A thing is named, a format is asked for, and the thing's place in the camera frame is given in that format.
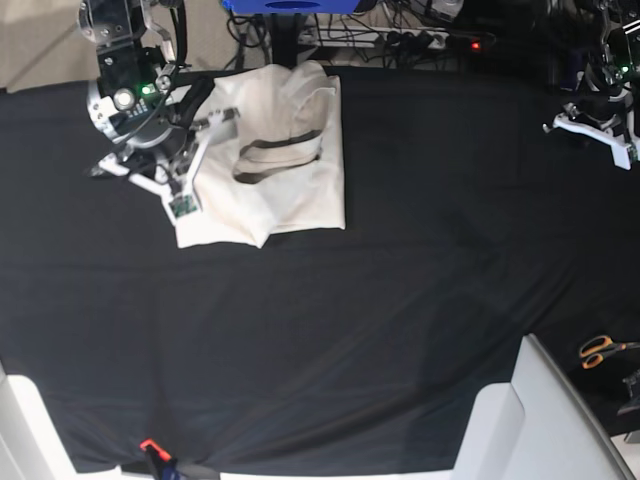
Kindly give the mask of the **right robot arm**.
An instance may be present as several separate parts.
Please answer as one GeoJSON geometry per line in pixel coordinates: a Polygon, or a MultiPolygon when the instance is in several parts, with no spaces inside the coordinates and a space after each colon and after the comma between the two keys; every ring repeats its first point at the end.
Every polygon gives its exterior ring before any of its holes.
{"type": "Polygon", "coordinates": [[[87,109],[113,144],[92,177],[139,174],[175,186],[195,156],[197,112],[214,80],[189,74],[186,7],[181,1],[84,1],[77,23],[95,46],[98,78],[87,109]]]}

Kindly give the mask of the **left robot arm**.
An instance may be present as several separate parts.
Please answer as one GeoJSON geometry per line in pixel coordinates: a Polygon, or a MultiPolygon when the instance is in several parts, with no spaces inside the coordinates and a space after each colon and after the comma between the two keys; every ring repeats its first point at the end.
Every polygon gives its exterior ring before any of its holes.
{"type": "Polygon", "coordinates": [[[540,30],[555,48],[559,120],[623,148],[639,145],[639,3],[544,1],[540,30]]]}

